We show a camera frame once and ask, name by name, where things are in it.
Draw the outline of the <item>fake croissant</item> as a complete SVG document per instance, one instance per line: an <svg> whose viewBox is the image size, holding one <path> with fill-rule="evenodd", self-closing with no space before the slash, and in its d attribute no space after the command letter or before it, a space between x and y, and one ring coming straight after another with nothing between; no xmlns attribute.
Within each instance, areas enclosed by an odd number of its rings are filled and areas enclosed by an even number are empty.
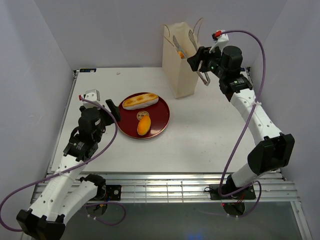
<svg viewBox="0 0 320 240"><path fill-rule="evenodd" d="M181 59L184 59L184 58L185 58L185 55L184 55L181 51L177 51L177 53L179 54L179 56L180 56Z"/></svg>

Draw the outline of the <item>metal tongs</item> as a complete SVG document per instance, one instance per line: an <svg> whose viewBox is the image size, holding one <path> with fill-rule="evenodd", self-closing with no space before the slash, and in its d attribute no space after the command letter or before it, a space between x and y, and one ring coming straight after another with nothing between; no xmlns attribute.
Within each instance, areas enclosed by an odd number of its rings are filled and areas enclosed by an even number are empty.
<svg viewBox="0 0 320 240"><path fill-rule="evenodd" d="M199 48L196 44L195 38L194 38L194 34L192 30L188 31L188 37L189 40L191 41L194 49L197 51ZM172 36L172 40L173 40L173 44L176 47L176 50L178 53L182 53L185 59L189 59L190 57L187 55L186 51L180 46L177 38L175 35ZM190 64L191 67L194 67L195 72L197 73L197 75L200 77L200 79L202 80L202 82L204 83L205 86L208 86L211 82L210 77L208 76L208 74L205 72L205 78L203 77L203 75L201 74L201 72L199 71L199 66L200 66L200 59L199 59L199 55L195 54L193 57L191 57L191 62L188 62Z"/></svg>

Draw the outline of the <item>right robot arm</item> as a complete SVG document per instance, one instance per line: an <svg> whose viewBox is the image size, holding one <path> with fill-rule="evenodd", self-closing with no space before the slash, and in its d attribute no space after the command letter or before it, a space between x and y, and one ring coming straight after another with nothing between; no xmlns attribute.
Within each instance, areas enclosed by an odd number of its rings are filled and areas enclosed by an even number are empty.
<svg viewBox="0 0 320 240"><path fill-rule="evenodd" d="M242 51L236 46L214 50L201 46L187 59L192 71L212 72L219 79L219 88L245 121L255 147L247 163L221 181L211 193L221 198L237 199L264 174L288 165L295 139L276 127L255 95L247 77L242 74Z"/></svg>

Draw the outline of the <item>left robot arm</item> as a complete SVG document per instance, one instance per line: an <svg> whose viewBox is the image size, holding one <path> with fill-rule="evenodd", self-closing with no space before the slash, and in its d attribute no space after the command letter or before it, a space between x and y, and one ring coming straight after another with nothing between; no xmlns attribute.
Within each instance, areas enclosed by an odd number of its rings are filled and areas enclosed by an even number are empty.
<svg viewBox="0 0 320 240"><path fill-rule="evenodd" d="M38 199L16 216L22 231L36 240L59 240L70 218L88 201L106 199L106 181L97 174L80 178L80 186L68 192L96 151L106 127L121 120L119 107L112 100L106 106L81 98L78 126L72 131L57 171Z"/></svg>

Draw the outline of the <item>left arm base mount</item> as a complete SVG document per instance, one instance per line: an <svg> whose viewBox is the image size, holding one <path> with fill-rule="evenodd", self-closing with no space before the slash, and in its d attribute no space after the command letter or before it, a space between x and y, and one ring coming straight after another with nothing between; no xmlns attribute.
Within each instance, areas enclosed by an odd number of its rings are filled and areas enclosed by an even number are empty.
<svg viewBox="0 0 320 240"><path fill-rule="evenodd" d="M122 186L106 184L106 180L97 174L89 174L81 177L80 182L92 182L96 187L96 194L90 201L119 201L121 199Z"/></svg>

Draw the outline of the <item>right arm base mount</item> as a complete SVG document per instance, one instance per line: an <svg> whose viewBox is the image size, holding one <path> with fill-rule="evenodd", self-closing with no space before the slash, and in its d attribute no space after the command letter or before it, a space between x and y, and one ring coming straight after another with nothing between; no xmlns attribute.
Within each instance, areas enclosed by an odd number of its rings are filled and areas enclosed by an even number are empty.
<svg viewBox="0 0 320 240"><path fill-rule="evenodd" d="M221 185L221 194L219 194L219 184L210 184L204 188L205 193L209 193L211 200L255 200L256 194L252 185L240 190L233 183L223 183Z"/></svg>

